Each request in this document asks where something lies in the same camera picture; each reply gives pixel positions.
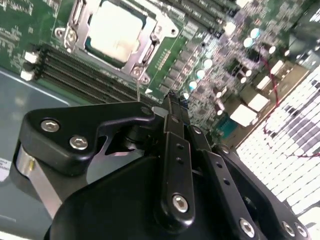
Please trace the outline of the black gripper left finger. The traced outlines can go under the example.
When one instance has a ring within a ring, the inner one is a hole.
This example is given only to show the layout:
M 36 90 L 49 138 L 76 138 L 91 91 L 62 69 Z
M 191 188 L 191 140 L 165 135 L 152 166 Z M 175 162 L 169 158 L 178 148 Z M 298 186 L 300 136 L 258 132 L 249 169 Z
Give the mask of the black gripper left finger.
M 190 227 L 196 217 L 190 143 L 179 98 L 39 109 L 22 121 L 14 167 L 54 220 L 73 193 L 137 160 L 158 160 L 154 218 Z

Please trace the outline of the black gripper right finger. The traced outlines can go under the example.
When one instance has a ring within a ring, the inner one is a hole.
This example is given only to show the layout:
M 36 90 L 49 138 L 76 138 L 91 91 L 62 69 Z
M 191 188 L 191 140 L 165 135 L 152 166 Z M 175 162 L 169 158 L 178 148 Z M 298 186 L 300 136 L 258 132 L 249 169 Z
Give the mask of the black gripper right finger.
M 190 124 L 188 102 L 179 99 L 195 164 L 217 198 L 225 221 L 222 240 L 309 240 L 308 229 L 252 171 L 234 150 L 225 145 L 211 148 L 205 134 Z

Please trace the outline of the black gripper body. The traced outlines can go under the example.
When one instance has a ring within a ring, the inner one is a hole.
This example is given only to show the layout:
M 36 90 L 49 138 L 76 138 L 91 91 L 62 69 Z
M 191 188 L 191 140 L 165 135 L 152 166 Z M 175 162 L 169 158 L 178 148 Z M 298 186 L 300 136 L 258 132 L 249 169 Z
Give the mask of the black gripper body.
M 73 193 L 61 205 L 47 240 L 231 240 L 222 209 L 194 173 L 195 220 L 180 234 L 168 233 L 154 217 L 159 162 L 133 161 Z

